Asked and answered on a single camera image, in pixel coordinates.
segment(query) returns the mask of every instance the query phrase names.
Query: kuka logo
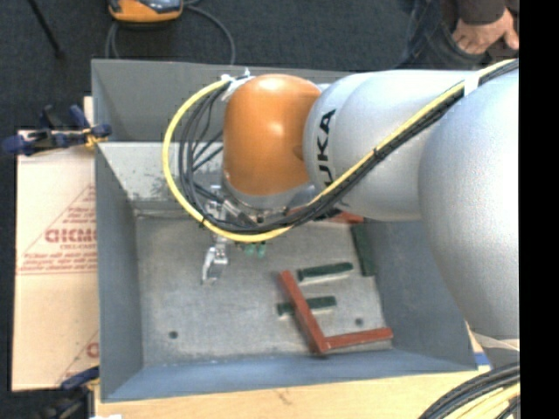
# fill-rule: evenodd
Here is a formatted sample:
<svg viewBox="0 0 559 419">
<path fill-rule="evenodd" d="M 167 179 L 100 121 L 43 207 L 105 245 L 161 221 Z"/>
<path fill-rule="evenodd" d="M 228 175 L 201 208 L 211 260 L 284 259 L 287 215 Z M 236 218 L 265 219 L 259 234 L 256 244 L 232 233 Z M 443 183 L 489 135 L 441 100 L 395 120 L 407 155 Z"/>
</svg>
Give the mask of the kuka logo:
<svg viewBox="0 0 559 419">
<path fill-rule="evenodd" d="M 92 228 L 53 228 L 45 232 L 45 241 L 51 244 L 95 242 L 97 241 L 97 230 Z"/>
<path fill-rule="evenodd" d="M 330 135 L 330 121 L 334 113 L 335 109 L 322 115 L 320 131 L 316 136 L 316 147 L 318 148 L 316 160 L 321 161 L 318 165 L 318 169 L 323 175 L 323 183 L 325 186 L 331 185 L 334 180 L 328 159 L 328 136 Z"/>
</svg>

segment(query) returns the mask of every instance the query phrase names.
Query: black cable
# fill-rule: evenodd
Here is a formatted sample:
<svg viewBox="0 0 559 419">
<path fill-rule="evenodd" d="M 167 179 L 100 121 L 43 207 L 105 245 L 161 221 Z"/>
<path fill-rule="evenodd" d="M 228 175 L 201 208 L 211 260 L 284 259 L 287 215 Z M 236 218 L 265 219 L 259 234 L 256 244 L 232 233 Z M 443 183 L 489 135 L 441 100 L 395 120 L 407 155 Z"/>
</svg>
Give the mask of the black cable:
<svg viewBox="0 0 559 419">
<path fill-rule="evenodd" d="M 202 0 L 186 0 L 183 1 L 183 7 L 186 10 L 191 10 L 192 12 L 207 18 L 208 20 L 210 20 L 214 25 L 216 25 L 221 32 L 223 32 L 223 34 L 225 35 L 225 37 L 227 38 L 227 41 L 229 42 L 229 46 L 230 46 L 230 50 L 231 50 L 231 56 L 229 59 L 229 65 L 234 65 L 235 62 L 237 61 L 237 46 L 235 45 L 235 40 L 233 38 L 233 36 L 231 35 L 231 32 L 227 29 L 227 27 L 217 18 L 212 16 L 208 11 L 206 10 L 202 10 L 201 8 L 199 8 L 198 6 L 196 6 L 197 3 L 200 3 Z M 105 58 L 120 58 L 121 55 L 119 54 L 117 47 L 116 47 L 116 34 L 119 30 L 119 23 L 115 20 L 113 21 L 113 23 L 111 24 L 111 26 L 109 27 L 108 33 L 107 33 L 107 37 L 105 40 Z"/>
<path fill-rule="evenodd" d="M 505 64 L 504 66 L 499 67 L 494 71 L 488 73 L 488 75 L 482 77 L 482 79 L 480 79 L 479 85 L 483 85 L 490 79 L 497 78 L 498 76 L 506 72 L 510 72 L 513 69 L 518 68 L 518 66 L 518 60 Z M 211 107 L 213 101 L 215 101 L 217 96 L 224 92 L 226 88 L 228 88 L 228 86 L 226 86 L 225 88 L 220 87 L 217 91 L 215 91 L 214 94 L 216 96 L 211 99 L 212 102 L 207 107 Z M 426 128 L 430 127 L 435 122 L 440 120 L 448 111 L 448 109 L 457 101 L 461 100 L 464 95 L 465 90 L 463 86 L 458 87 L 454 92 L 449 93 L 443 101 L 433 107 L 429 112 L 425 113 L 424 116 L 417 120 L 412 126 L 405 129 L 400 135 L 393 138 L 383 147 L 376 149 L 374 151 L 375 153 L 346 181 L 342 182 L 338 187 L 334 188 L 330 193 L 324 195 L 314 203 L 304 206 L 301 209 L 298 209 L 295 212 L 287 214 L 281 219 L 274 220 L 270 223 L 246 224 L 227 222 L 231 226 L 225 227 L 223 225 L 223 222 L 219 221 L 218 219 L 212 218 L 212 221 L 215 220 L 215 224 L 223 230 L 237 233 L 254 234 L 276 230 L 285 226 L 299 226 L 316 218 L 320 218 L 321 216 L 325 216 L 352 188 L 355 187 L 355 185 L 357 185 L 363 179 L 365 175 L 369 173 L 370 170 L 372 170 L 376 165 L 378 165 L 392 152 L 402 146 L 405 142 L 409 141 L 419 133 L 423 132 Z M 201 114 L 198 111 L 196 111 L 189 117 L 189 120 L 187 121 L 188 128 L 185 130 L 186 134 L 184 134 L 183 132 L 183 136 L 181 138 L 182 151 L 184 141 L 188 142 L 189 139 L 191 141 L 195 140 L 195 137 L 192 136 L 191 132 L 196 132 L 200 119 Z M 187 196 L 189 201 L 191 201 L 192 204 L 196 206 L 197 210 L 204 216 L 204 218 L 209 218 L 210 216 L 207 213 L 204 213 L 204 207 L 201 206 L 200 203 L 197 203 L 196 185 L 194 183 L 194 172 L 192 170 L 196 166 L 194 162 L 200 155 L 193 155 L 191 152 L 189 152 L 189 154 L 191 164 L 188 165 L 189 161 L 187 161 L 187 184 L 183 185 L 183 191 L 185 192 L 185 195 Z"/>
<path fill-rule="evenodd" d="M 231 48 L 231 57 L 229 59 L 229 65 L 235 65 L 235 62 L 237 61 L 237 47 L 235 45 L 235 40 L 233 39 L 233 36 L 229 32 L 229 30 L 225 27 L 225 25 L 222 24 L 219 21 L 219 19 L 212 16 L 209 12 L 198 8 L 197 6 L 187 6 L 187 10 L 191 10 L 193 12 L 196 12 L 197 14 L 200 14 L 201 16 L 206 17 L 208 20 L 213 22 L 219 29 L 221 29 L 221 31 L 227 37 L 227 40 L 229 41 L 229 46 Z"/>
<path fill-rule="evenodd" d="M 495 419 L 507 419 L 510 415 L 512 415 L 514 412 L 519 411 L 519 408 L 521 406 L 521 397 L 520 395 L 517 395 L 508 405 L 508 407 L 506 407 L 505 409 L 503 409 L 500 414 L 495 418 Z"/>
<path fill-rule="evenodd" d="M 229 46 L 231 49 L 231 58 L 229 61 L 230 65 L 234 65 L 235 61 L 237 60 L 237 47 L 235 45 L 235 40 L 233 39 L 233 36 L 231 35 L 231 33 L 229 32 L 229 30 L 225 27 L 225 25 L 216 17 L 212 16 L 208 11 L 206 10 L 202 10 L 201 8 L 195 6 L 197 3 L 199 3 L 201 0 L 188 0 L 186 2 L 184 2 L 184 7 L 187 10 L 191 10 L 193 12 L 196 12 L 197 14 L 206 17 L 208 20 L 210 20 L 214 25 L 216 25 L 222 32 L 223 34 L 227 37 L 227 40 L 229 41 Z"/>
<path fill-rule="evenodd" d="M 520 381 L 520 363 L 498 367 L 465 381 L 437 399 L 419 419 L 439 419 L 467 405 L 495 389 L 511 386 Z"/>
</svg>

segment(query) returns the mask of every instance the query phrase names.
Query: cable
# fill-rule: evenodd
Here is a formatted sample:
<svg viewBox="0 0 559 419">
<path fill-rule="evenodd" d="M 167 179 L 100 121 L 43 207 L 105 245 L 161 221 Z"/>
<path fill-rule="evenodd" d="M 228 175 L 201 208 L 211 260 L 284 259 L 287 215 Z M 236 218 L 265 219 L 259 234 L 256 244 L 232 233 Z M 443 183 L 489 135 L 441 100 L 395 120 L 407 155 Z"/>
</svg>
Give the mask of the cable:
<svg viewBox="0 0 559 419">
<path fill-rule="evenodd" d="M 190 10 L 206 19 L 210 20 L 214 25 L 216 25 L 221 32 L 227 38 L 230 47 L 230 59 L 229 65 L 234 65 L 237 60 L 237 46 L 235 45 L 235 40 L 231 35 L 231 32 L 227 29 L 227 27 L 217 18 L 212 16 L 208 11 L 203 10 L 196 6 L 197 3 L 200 3 L 202 0 L 185 0 L 183 1 L 183 7 L 185 10 Z M 111 24 L 107 37 L 105 39 L 105 58 L 120 58 L 121 55 L 119 54 L 117 47 L 116 47 L 116 34 L 119 30 L 119 23 L 117 21 L 113 21 Z"/>
<path fill-rule="evenodd" d="M 465 407 L 484 395 L 490 393 L 496 394 L 499 389 L 509 389 L 517 387 L 518 389 L 510 389 L 506 399 L 505 395 L 499 396 L 501 402 L 503 400 L 512 399 L 520 393 L 520 364 L 514 363 L 505 367 L 492 369 L 484 374 L 478 375 L 469 381 L 458 385 L 438 400 L 436 400 L 419 419 L 439 419 L 449 416 L 451 413 Z"/>
<path fill-rule="evenodd" d="M 501 74 L 510 72 L 519 66 L 518 59 L 503 61 L 496 65 L 489 66 L 479 73 L 479 82 L 487 82 Z M 452 86 L 437 98 L 431 101 L 426 106 L 418 110 L 412 115 L 404 124 L 402 124 L 395 132 L 388 135 L 382 140 L 375 148 L 366 154 L 358 163 L 345 171 L 333 183 L 326 187 L 319 195 L 317 195 L 311 202 L 307 203 L 295 212 L 290 213 L 280 220 L 271 223 L 263 224 L 246 224 L 246 223 L 231 223 L 223 222 L 219 219 L 213 218 L 204 212 L 204 207 L 201 206 L 197 200 L 196 185 L 192 181 L 193 172 L 188 170 L 188 167 L 194 167 L 194 155 L 190 155 L 190 160 L 187 159 L 187 185 L 183 185 L 186 197 L 181 193 L 175 184 L 174 178 L 169 169 L 169 146 L 173 138 L 176 126 L 182 117 L 196 104 L 204 100 L 208 95 L 214 92 L 224 92 L 233 79 L 227 77 L 206 86 L 198 93 L 194 94 L 190 99 L 179 108 L 175 116 L 169 123 L 169 127 L 165 134 L 162 148 L 162 162 L 163 173 L 169 185 L 169 188 L 176 200 L 189 212 L 198 222 L 206 226 L 209 230 L 236 242 L 263 242 L 270 240 L 284 232 L 299 226 L 310 220 L 324 215 L 331 210 L 334 205 L 339 202 L 345 194 L 347 194 L 354 186 L 361 181 L 361 179 L 368 174 L 378 163 L 389 156 L 394 150 L 403 145 L 406 141 L 410 140 L 436 121 L 440 120 L 446 111 L 460 100 L 465 94 L 465 81 L 460 81 Z M 186 142 L 189 138 L 192 140 L 194 136 L 192 133 L 196 129 L 190 130 L 194 125 L 198 126 L 200 122 L 200 113 L 195 111 L 187 121 L 186 131 L 183 131 L 181 142 Z M 183 161 L 183 154 L 179 154 L 179 165 Z"/>
<path fill-rule="evenodd" d="M 487 415 L 495 410 L 497 407 L 505 402 L 510 402 L 520 396 L 520 383 L 516 383 L 501 391 L 493 392 L 483 401 L 473 405 L 465 413 L 459 416 L 459 419 L 480 419 L 487 417 Z"/>
</svg>

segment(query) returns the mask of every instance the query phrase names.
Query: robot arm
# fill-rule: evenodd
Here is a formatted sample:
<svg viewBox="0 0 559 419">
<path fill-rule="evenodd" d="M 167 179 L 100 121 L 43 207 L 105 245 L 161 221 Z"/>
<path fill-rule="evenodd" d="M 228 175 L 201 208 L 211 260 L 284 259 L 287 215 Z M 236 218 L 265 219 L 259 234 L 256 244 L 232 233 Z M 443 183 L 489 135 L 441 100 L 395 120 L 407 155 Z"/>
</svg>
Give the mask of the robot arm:
<svg viewBox="0 0 559 419">
<path fill-rule="evenodd" d="M 228 82 L 207 87 L 190 104 L 209 105 Z M 224 120 L 229 218 L 204 213 L 189 182 L 193 172 L 186 173 L 185 194 L 168 170 L 167 181 L 198 222 L 242 243 L 270 240 L 336 206 L 377 221 L 421 221 L 482 346 L 510 347 L 520 338 L 518 85 L 518 61 L 481 73 L 362 73 L 323 92 L 291 76 L 248 79 L 228 101 Z M 164 167 L 188 110 L 187 101 L 169 125 Z M 190 150 L 190 169 L 195 158 Z M 494 358 L 496 366 L 508 361 Z"/>
</svg>

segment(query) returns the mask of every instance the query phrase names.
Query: cardboard box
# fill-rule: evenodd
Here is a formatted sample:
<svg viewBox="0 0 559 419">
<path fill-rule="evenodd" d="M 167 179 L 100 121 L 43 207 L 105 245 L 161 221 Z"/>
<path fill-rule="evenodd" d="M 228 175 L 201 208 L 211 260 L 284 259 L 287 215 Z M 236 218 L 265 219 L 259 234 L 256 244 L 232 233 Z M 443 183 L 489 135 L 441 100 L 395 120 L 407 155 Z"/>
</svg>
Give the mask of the cardboard box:
<svg viewBox="0 0 559 419">
<path fill-rule="evenodd" d="M 18 157 L 16 249 L 12 389 L 55 388 L 99 364 L 92 150 Z"/>
</svg>

